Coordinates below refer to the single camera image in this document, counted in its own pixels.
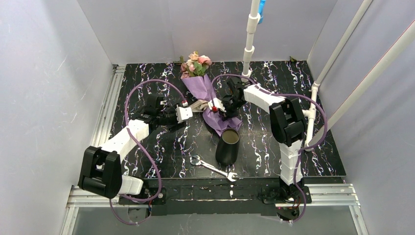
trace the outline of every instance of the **purple paper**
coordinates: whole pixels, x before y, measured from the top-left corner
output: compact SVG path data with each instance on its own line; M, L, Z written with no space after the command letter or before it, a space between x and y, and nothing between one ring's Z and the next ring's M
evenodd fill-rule
M182 78L182 81L196 99L210 101L210 79L206 74L203 77ZM216 131L216 133L218 133L219 136L221 136L222 132L227 128L239 130L242 126L242 121L237 117L223 121L219 113L214 113L209 108L203 111L203 119Z

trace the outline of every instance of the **marble pattern surface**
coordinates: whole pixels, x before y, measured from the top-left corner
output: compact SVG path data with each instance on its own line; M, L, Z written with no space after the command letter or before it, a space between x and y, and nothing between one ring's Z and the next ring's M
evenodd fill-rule
M296 63L288 61L252 62L251 78L262 87L284 94L304 94L310 97L312 77L307 62ZM241 74L241 62L216 62L207 74L212 79L225 73ZM141 81L162 79L176 85L185 94L189 103L195 98L180 80L180 66L173 64L129 64L126 67L117 108L114 116L111 135L118 133L124 126L124 103L130 90ZM220 95L228 91L224 80L216 84ZM158 93L174 104L179 95L164 84L150 84L139 88L133 94L130 103L130 114L144 103L145 95ZM301 101L303 109L308 109L309 103ZM272 137L269 115L249 103L240 109L239 117L243 125L239 130L241 137L239 155L232 166L220 166L215 160L215 150L218 135L211 130L202 118L202 113L195 113L187 122L186 127L176 132L169 132L165 127L159 127L142 143L156 161L163 178L217 178L222 177L203 167L190 164L191 155L198 154L202 159L226 171L238 173L239 177L278 177L280 174L280 152L277 141ZM322 119L318 114L317 126L320 128ZM125 174L141 178L155 178L156 174L150 161L135 148L123 163ZM305 176L345 176L345 170L337 151L331 132L318 148L311 152L303 152L301 168Z

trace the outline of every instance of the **flower bouquet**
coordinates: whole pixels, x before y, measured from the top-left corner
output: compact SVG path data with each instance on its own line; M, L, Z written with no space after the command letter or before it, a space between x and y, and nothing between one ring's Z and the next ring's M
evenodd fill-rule
M222 120L219 113L214 113L208 108L208 102L210 101L210 79L206 75L206 71L212 61L205 55L199 56L198 52L195 51L189 55L189 59L185 62L183 57L180 58L182 61L181 79L189 89L190 93L198 100L191 104L193 112L203 112L203 119L205 122L213 128L218 135L222 135L222 132L227 128L233 128L238 130L242 121L236 117Z

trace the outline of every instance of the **wrench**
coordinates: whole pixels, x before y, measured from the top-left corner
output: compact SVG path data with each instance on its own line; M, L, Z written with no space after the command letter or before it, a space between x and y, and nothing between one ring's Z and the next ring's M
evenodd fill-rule
M191 156L191 158L190 158L190 164L204 166L204 167L206 167L209 170L212 170L212 171L214 171L214 172L216 172L218 174L221 174L221 175L225 176L231 182L235 182L236 179L234 179L234 177L237 177L238 176L238 174L236 174L236 173L233 173L233 172L224 172L224 171L221 171L221 170L217 169L216 167L212 166L211 164L206 163L205 161L200 160L200 156L198 156L198 155Z

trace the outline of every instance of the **white backdrop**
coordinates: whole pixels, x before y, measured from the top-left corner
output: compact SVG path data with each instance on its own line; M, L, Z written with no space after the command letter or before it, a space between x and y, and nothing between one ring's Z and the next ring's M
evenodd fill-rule
M337 0L268 0L253 60L306 60ZM251 0L78 0L113 64L242 61Z
M338 9L338 14L330 16L329 28L324 27L310 55L314 77L344 32L334 30L334 25L345 29L360 5L345 2L349 1L336 4L333 13ZM372 2L320 86L329 117L414 19L412 0ZM412 42L332 128L346 181L356 188L370 234L414 232L414 55Z
M59 234L112 65L76 0L0 1L0 64L0 234Z

